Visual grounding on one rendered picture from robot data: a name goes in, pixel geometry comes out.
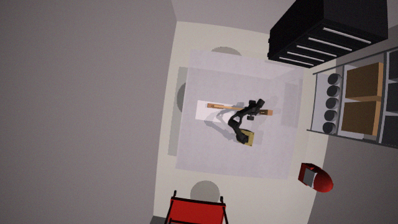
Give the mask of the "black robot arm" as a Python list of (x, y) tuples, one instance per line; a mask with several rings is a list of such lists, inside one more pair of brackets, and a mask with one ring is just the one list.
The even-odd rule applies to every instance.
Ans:
[[(237, 111), (236, 114), (234, 114), (230, 117), (230, 119), (228, 121), (228, 126), (230, 126), (234, 130), (234, 132), (237, 134), (236, 139), (240, 143), (245, 144), (246, 142), (248, 142), (248, 136), (245, 135), (244, 133), (242, 133), (239, 128), (240, 125), (242, 124), (243, 117), (251, 112), (254, 116), (256, 116), (259, 113), (260, 108), (262, 108), (262, 106), (264, 105), (264, 103), (265, 103), (264, 100), (259, 99), (257, 103), (255, 103), (255, 102), (250, 103), (249, 106), (245, 106), (243, 110)], [(233, 119), (237, 116), (240, 117), (239, 122), (237, 122)]]

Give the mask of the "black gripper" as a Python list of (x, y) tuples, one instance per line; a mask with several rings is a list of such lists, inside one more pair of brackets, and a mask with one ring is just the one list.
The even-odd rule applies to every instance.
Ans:
[[(250, 100), (250, 101), (249, 101), (249, 104), (252, 103), (252, 102), (255, 102), (255, 103), (256, 103), (256, 101)], [(248, 115), (250, 115), (250, 116), (247, 116), (247, 120), (254, 121), (254, 116), (252, 116), (252, 115), (253, 115), (252, 112), (249, 113)]]

